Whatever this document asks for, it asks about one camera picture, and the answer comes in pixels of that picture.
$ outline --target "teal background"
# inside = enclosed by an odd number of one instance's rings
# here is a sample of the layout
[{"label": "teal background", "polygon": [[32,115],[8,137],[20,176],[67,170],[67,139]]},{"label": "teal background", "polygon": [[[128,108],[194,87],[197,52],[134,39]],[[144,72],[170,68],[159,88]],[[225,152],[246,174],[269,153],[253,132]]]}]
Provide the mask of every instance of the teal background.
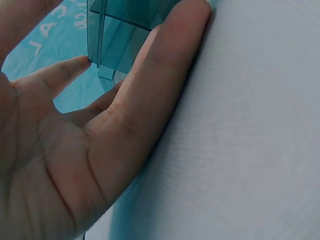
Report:
[{"label": "teal background", "polygon": [[[86,0],[63,1],[11,52],[2,68],[11,81],[56,62],[88,54],[86,3]],[[45,37],[41,25],[50,23],[56,25]],[[30,41],[42,45],[37,55]],[[98,69],[93,64],[54,100],[54,104],[62,113],[70,112],[84,108],[103,92]]]}]

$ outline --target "knuckle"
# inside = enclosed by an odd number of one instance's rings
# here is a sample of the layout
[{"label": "knuckle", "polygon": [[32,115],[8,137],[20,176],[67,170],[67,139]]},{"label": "knuckle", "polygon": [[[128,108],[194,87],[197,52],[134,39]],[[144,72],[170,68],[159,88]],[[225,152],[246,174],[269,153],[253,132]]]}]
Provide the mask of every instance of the knuckle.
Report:
[{"label": "knuckle", "polygon": [[132,114],[126,111],[124,106],[118,109],[119,116],[117,118],[117,124],[120,127],[122,134],[128,139],[137,139],[140,137],[139,125]]},{"label": "knuckle", "polygon": [[71,69],[64,62],[58,62],[56,66],[68,79],[71,79],[73,77]]}]

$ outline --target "palm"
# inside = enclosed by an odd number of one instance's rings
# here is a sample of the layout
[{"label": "palm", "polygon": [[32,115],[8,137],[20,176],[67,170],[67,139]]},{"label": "palm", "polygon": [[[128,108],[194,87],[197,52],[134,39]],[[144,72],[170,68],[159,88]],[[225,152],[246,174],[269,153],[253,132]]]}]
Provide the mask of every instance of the palm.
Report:
[{"label": "palm", "polygon": [[[70,77],[60,73],[62,79]],[[94,211],[104,204],[89,161],[91,141],[84,130],[98,112],[88,108],[61,114],[53,105],[53,93],[37,75],[14,84],[2,75],[0,82],[0,204],[8,207],[6,224],[9,229],[25,226],[24,234],[37,239],[40,235],[33,233],[49,233],[44,226],[60,222],[56,237],[70,236],[90,224],[83,221],[84,215],[97,215]]]},{"label": "palm", "polygon": [[[0,1],[0,44],[5,46],[0,64],[60,2],[33,1]],[[0,226],[5,239],[72,238],[112,205],[161,134],[209,14],[206,1],[184,1],[155,40],[157,30],[152,32],[123,84],[79,111],[61,114],[53,99],[89,67],[87,57],[15,82],[1,73]],[[29,21],[21,25],[20,18]]]}]

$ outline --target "finger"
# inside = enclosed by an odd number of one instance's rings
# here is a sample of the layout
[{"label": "finger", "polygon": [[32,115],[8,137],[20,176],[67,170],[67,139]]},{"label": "finger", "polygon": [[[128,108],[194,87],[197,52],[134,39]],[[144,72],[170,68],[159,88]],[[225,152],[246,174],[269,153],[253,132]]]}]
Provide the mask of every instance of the finger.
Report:
[{"label": "finger", "polygon": [[62,0],[0,0],[0,65]]},{"label": "finger", "polygon": [[110,106],[122,83],[123,81],[119,82],[113,89],[103,94],[86,108],[66,113],[64,116],[79,128],[83,128],[91,119],[105,111]]},{"label": "finger", "polygon": [[143,62],[145,61],[147,54],[150,50],[150,47],[152,45],[152,43],[154,42],[157,33],[160,29],[161,25],[158,25],[157,27],[155,27],[149,34],[149,36],[147,37],[147,39],[145,40],[142,48],[140,49],[138,55],[136,56],[136,59],[133,63],[132,69],[129,72],[129,74],[126,76],[125,80],[123,81],[123,84],[121,86],[121,88],[119,89],[114,101],[116,103],[119,103],[122,101],[122,99],[124,98],[124,96],[126,95],[127,90],[129,89],[134,77],[136,76],[137,72],[139,71],[140,67],[142,66]]},{"label": "finger", "polygon": [[139,172],[164,129],[210,14],[205,0],[178,3],[160,28],[123,101],[112,103],[85,126],[92,139],[90,167],[111,204]]},{"label": "finger", "polygon": [[90,67],[87,56],[77,56],[44,67],[30,76],[41,81],[51,92],[52,98],[57,97],[66,86]]}]

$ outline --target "teal plastic object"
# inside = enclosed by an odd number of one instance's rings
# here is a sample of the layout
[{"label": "teal plastic object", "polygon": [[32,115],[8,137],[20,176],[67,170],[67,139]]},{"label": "teal plastic object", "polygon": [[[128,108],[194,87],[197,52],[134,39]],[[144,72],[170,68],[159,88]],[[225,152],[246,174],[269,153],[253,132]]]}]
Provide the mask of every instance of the teal plastic object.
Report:
[{"label": "teal plastic object", "polygon": [[150,31],[179,1],[87,0],[88,56],[104,91],[129,73]]}]

